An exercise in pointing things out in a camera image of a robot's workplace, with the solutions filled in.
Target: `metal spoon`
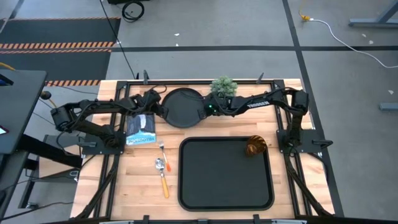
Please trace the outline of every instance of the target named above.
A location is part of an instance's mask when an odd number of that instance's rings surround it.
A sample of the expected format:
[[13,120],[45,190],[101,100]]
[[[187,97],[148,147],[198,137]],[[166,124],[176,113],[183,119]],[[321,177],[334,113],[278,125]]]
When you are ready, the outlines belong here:
[[164,177],[164,162],[161,158],[157,158],[155,160],[155,167],[157,170],[160,171],[160,176],[162,178],[162,185],[163,185],[163,193],[164,193],[164,197],[168,198],[169,197],[169,189],[167,188],[167,183],[166,183],[166,178]]

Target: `white cable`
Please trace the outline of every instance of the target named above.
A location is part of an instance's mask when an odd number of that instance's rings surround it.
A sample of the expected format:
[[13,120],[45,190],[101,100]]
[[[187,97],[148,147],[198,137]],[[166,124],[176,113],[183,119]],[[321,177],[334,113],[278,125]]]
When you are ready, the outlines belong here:
[[310,20],[308,20],[308,21],[309,21],[309,22],[321,22],[321,23],[325,24],[326,26],[329,27],[330,34],[331,34],[331,35],[333,36],[333,38],[336,39],[338,42],[344,44],[346,47],[348,47],[349,49],[351,49],[351,50],[353,50],[353,51],[355,51],[355,52],[357,52],[357,53],[365,54],[365,55],[367,55],[367,56],[372,57],[374,60],[376,60],[377,62],[379,62],[384,68],[398,68],[398,65],[396,65],[396,66],[386,66],[386,65],[384,65],[379,59],[377,59],[375,56],[373,56],[373,55],[371,55],[371,54],[369,54],[369,53],[366,53],[366,52],[362,52],[362,51],[360,51],[360,50],[355,50],[354,48],[350,47],[349,45],[347,45],[346,43],[344,43],[343,41],[341,41],[339,38],[337,38],[337,37],[333,34],[333,32],[331,31],[331,28],[330,28],[330,26],[329,26],[329,24],[328,24],[327,22],[322,21],[322,20],[319,20],[319,19],[312,19],[312,18],[311,18]]

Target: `green plant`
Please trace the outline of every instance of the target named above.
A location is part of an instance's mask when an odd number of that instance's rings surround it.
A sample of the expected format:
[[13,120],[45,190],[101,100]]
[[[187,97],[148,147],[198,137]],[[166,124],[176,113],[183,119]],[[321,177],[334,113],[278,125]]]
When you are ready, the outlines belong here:
[[222,76],[219,79],[213,80],[210,88],[211,92],[217,94],[219,97],[235,96],[238,84],[233,82],[232,78]]

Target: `gray floor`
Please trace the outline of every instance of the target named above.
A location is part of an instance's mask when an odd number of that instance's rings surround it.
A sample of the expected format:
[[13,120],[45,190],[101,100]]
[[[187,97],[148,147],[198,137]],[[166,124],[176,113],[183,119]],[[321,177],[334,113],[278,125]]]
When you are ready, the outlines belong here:
[[[1,3],[0,17],[9,17],[16,0]],[[376,17],[392,0],[308,0],[305,15],[327,21],[335,34],[350,45],[398,45],[398,29],[349,28],[351,17]],[[289,0],[301,46],[338,46],[323,24],[303,23],[297,14],[301,1]],[[120,9],[108,6],[109,16]],[[121,23],[120,41],[125,47],[204,46],[204,45],[289,45],[292,39],[281,1],[151,0],[144,2],[142,20]],[[103,16],[98,1],[25,0],[17,17],[98,17]],[[371,52],[387,65],[398,65],[398,52]],[[214,51],[214,52],[129,52],[135,72],[146,69],[155,78],[301,78],[294,52]],[[317,101],[320,118],[330,147],[331,162],[347,217],[398,220],[398,113],[378,110],[380,102],[398,101],[398,69],[385,69],[373,59],[354,52],[304,52],[305,64]],[[122,53],[112,53],[107,79],[131,79]],[[78,87],[98,91],[97,87]],[[61,88],[52,88],[61,105],[92,98]],[[38,103],[35,112],[50,119],[49,109]],[[57,134],[53,126],[33,116],[27,134],[42,139]],[[16,210],[18,186],[7,215]],[[75,184],[39,183],[33,202],[41,205],[71,202]],[[42,223],[65,220],[71,206],[24,215],[5,223]]]

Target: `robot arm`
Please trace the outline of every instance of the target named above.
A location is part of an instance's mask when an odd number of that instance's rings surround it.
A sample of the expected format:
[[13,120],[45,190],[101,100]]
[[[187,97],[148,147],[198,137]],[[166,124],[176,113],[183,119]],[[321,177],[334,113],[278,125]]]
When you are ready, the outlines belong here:
[[[286,103],[285,96],[292,95],[292,103]],[[293,88],[277,89],[272,92],[250,97],[226,97],[220,98],[214,94],[205,97],[205,113],[207,116],[236,116],[249,109],[262,106],[280,106],[286,112],[292,114],[292,122],[287,127],[288,135],[285,143],[290,147],[301,145],[301,122],[308,111],[308,93]]]
[[120,113],[135,116],[138,114],[155,113],[157,116],[167,115],[167,109],[160,104],[161,97],[155,90],[149,90],[144,96],[134,95],[118,101],[90,101],[83,100],[79,103],[67,103],[51,110],[51,115],[58,131],[81,131],[98,136],[106,146],[118,147],[124,142],[119,141],[118,132],[110,125],[97,125],[86,121],[91,114]]

